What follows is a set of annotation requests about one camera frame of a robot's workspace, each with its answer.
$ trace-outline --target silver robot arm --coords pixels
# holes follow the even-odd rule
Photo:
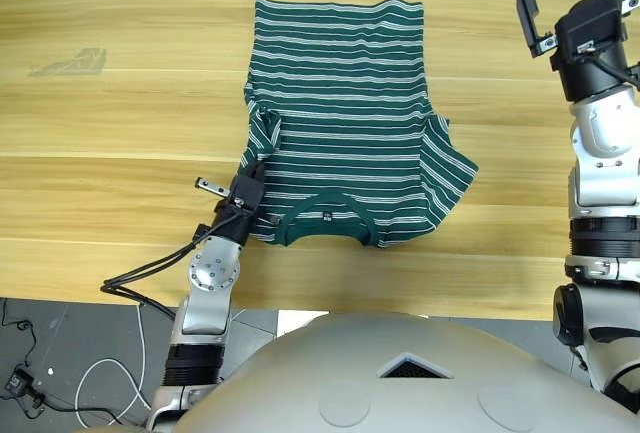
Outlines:
[[[573,283],[554,297],[556,337],[580,357],[594,389],[637,411],[640,403],[640,109],[627,83],[622,22],[640,0],[582,0],[538,36],[536,0],[517,0],[533,57],[556,49],[575,117],[576,164],[569,175]]]
[[[212,228],[192,257],[190,291],[182,301],[171,332],[162,386],[155,392],[148,431],[171,432],[176,422],[220,383],[229,332],[231,290],[240,274],[239,257],[262,199],[263,165],[238,174],[231,188],[198,178],[195,186],[223,199],[212,227],[200,225],[196,236]]]
[[[593,388],[622,402],[640,390],[640,108],[633,100],[632,88],[619,86],[571,105],[577,161],[565,269],[574,283],[554,299],[556,336],[581,358]]]

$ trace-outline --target t-shirt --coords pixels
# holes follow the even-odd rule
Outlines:
[[[256,0],[240,169],[265,163],[252,235],[345,235],[386,247],[433,231],[474,163],[429,101],[423,6]]]

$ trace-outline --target wood grain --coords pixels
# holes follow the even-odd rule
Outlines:
[[[477,181],[435,233],[391,249],[250,242],[239,306],[549,318],[573,162],[559,80],[531,60],[515,0],[410,1],[425,4],[432,101]],[[539,28],[576,1],[538,0]],[[0,296],[117,302],[103,278],[211,221],[214,199],[192,183],[228,184],[245,147],[253,2],[0,0]],[[106,50],[101,74],[33,76],[83,48]],[[140,290],[175,305],[184,268]]]

